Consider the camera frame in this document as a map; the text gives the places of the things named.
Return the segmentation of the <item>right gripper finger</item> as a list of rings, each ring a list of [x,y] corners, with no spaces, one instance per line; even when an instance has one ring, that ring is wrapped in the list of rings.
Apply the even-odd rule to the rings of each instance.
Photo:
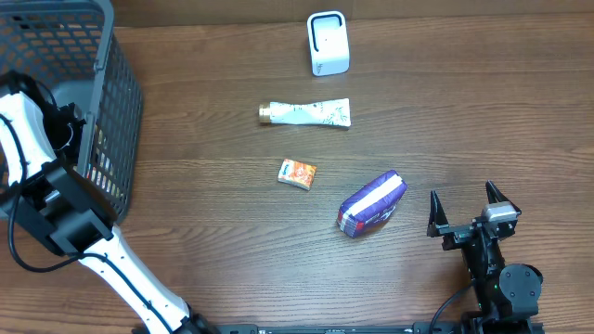
[[[487,180],[485,182],[485,191],[487,195],[488,202],[490,204],[500,203],[500,202],[508,202],[509,205],[516,211],[518,215],[522,214],[522,210],[515,205],[510,199],[508,199],[495,185],[495,183],[491,180]]]
[[[440,237],[449,228],[446,213],[435,190],[430,194],[430,214],[427,226],[428,237]]]

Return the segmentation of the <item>red purple pantyliner pack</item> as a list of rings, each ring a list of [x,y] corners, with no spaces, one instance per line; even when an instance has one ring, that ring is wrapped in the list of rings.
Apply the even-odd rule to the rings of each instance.
[[[346,199],[340,206],[337,226],[350,238],[386,222],[407,191],[407,183],[395,170],[381,174]]]

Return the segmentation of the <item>small orange tissue pack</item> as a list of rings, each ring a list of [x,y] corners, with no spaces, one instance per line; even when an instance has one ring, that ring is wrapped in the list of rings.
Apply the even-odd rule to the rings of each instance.
[[[278,181],[309,190],[313,184],[315,174],[315,165],[285,159],[278,172]]]

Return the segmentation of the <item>white Pantene tube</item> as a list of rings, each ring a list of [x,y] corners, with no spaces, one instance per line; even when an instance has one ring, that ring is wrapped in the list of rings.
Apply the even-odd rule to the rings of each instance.
[[[351,126],[350,100],[334,99],[311,104],[269,102],[258,110],[261,123],[287,125]]]

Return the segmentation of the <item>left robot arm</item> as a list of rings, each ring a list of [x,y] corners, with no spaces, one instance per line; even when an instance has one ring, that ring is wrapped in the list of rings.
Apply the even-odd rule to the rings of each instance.
[[[1,147],[8,165],[8,189],[1,209],[8,217],[8,249],[27,271],[40,267],[18,254],[20,225],[62,262],[94,271],[136,312],[143,333],[214,333],[216,327],[167,289],[144,265],[115,224],[106,197],[73,170],[85,121],[75,104],[59,106],[52,92],[17,71],[1,76]]]

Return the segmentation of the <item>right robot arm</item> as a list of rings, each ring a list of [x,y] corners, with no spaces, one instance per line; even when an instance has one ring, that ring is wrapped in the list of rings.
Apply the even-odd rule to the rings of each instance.
[[[442,238],[445,251],[460,250],[470,274],[469,285],[446,300],[435,312],[425,333],[538,334],[545,331],[532,318],[538,314],[538,300],[544,281],[542,273],[524,263],[505,263],[499,242],[515,234],[521,209],[496,185],[485,183],[488,203],[467,225],[452,226],[438,198],[431,192],[427,236]],[[452,302],[472,289],[477,311],[467,312],[457,323],[439,320]]]

